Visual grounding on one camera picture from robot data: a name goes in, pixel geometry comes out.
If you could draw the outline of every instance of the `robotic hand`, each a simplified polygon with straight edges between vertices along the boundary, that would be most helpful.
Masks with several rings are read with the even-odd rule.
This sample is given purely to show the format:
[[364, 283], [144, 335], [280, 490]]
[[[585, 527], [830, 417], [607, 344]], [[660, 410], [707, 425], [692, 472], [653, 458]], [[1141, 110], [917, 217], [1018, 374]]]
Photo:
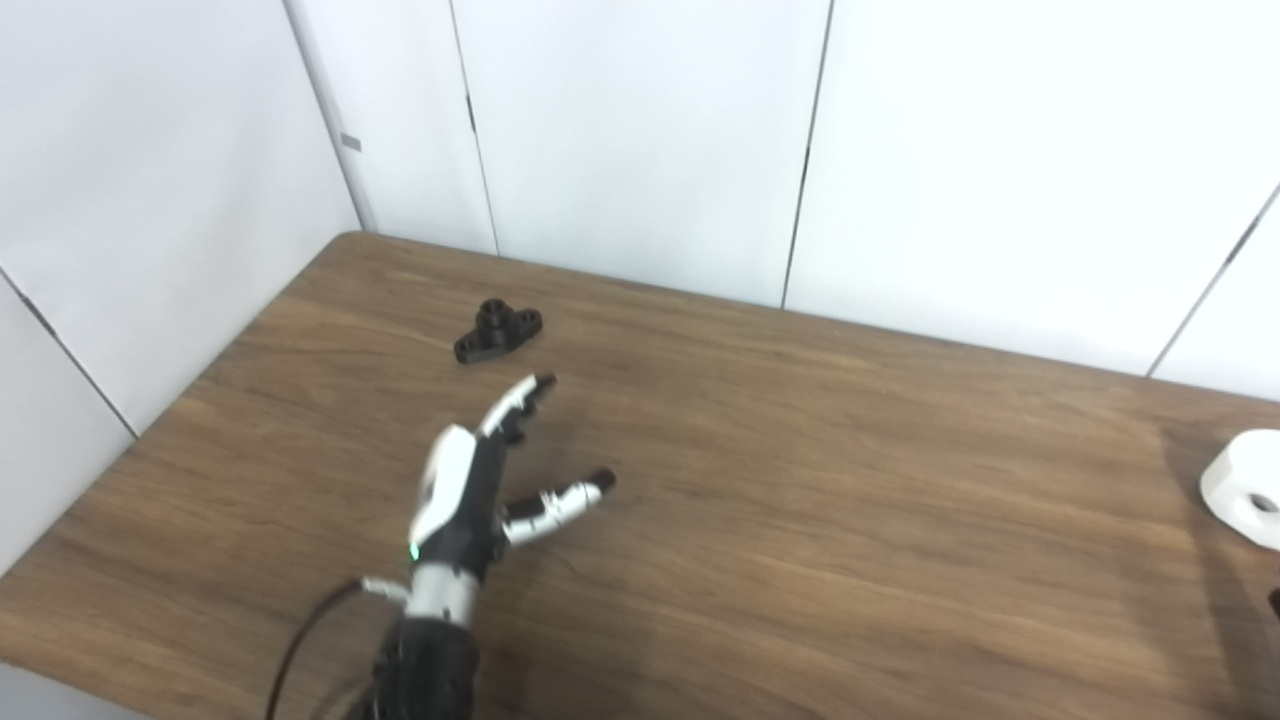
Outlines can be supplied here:
[[612, 471], [502, 506], [498, 488], [507, 447], [524, 439], [521, 420], [556, 383], [529, 375], [485, 415], [475, 432], [440, 433], [422, 473], [419, 510], [410, 525], [413, 579], [404, 615], [374, 669], [374, 684], [355, 717], [364, 720], [465, 720], [480, 661], [470, 624], [492, 562], [509, 546], [550, 534], [604, 497]]

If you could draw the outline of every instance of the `white wall panel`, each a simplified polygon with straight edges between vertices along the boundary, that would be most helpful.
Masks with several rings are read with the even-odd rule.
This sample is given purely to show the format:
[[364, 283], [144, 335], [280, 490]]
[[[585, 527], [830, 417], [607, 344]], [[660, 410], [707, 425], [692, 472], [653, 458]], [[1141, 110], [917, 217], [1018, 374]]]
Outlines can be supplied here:
[[283, 5], [0, 4], [0, 265], [146, 427], [357, 227]]
[[1258, 223], [1155, 377], [1280, 400], [1280, 210]]
[[370, 229], [494, 252], [448, 0], [289, 0]]
[[146, 720], [49, 678], [0, 664], [0, 720]]
[[456, 10], [502, 255], [780, 304], [824, 0]]
[[0, 348], [3, 575], [133, 438], [4, 279]]
[[837, 0], [786, 306], [1144, 373], [1280, 177], [1280, 4]]

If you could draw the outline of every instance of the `black cable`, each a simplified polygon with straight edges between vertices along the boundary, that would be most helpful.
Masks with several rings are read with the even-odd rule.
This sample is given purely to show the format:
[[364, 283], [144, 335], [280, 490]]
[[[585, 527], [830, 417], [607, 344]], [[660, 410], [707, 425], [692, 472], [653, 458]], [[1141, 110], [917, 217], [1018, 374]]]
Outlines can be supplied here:
[[284, 657], [280, 659], [280, 669], [275, 673], [275, 683], [271, 684], [271, 696], [266, 700], [266, 720], [275, 719], [275, 706], [280, 702], [280, 689], [284, 688], [284, 676], [289, 674], [289, 665], [293, 664], [293, 655], [298, 652], [298, 646], [302, 644], [302, 639], [307, 637], [311, 628], [324, 618], [324, 614], [332, 610], [335, 605], [346, 600], [352, 594], [358, 594], [364, 592], [365, 587], [360, 579], [347, 580], [346, 583], [338, 585], [329, 592], [316, 606], [311, 610], [311, 615], [298, 625], [298, 630], [293, 634], [293, 639], [289, 642], [289, 648], [284, 651]]

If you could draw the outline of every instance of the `mounting hole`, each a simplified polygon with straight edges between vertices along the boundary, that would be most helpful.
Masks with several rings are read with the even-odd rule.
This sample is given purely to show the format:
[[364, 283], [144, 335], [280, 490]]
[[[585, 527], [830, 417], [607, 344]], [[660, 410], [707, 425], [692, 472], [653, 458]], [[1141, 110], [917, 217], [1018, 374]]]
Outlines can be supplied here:
[[1252, 502], [1260, 512], [1280, 512], [1280, 506], [1272, 502], [1270, 497], [1251, 493], [1249, 502]]

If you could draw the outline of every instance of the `wood grain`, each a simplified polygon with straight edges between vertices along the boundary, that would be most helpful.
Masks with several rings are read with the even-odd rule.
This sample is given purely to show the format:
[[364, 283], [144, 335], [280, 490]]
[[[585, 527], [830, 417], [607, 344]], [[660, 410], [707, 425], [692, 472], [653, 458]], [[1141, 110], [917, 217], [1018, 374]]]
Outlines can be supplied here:
[[[490, 296], [547, 329], [458, 365]], [[543, 369], [507, 491], [620, 487], [490, 574], [477, 717], [1280, 716], [1276, 559], [1194, 489], [1280, 406], [364, 234], [0, 582], [0, 660], [259, 716], [317, 596], [406, 569], [434, 436]], [[389, 618], [323, 624], [283, 716], [339, 708]]]

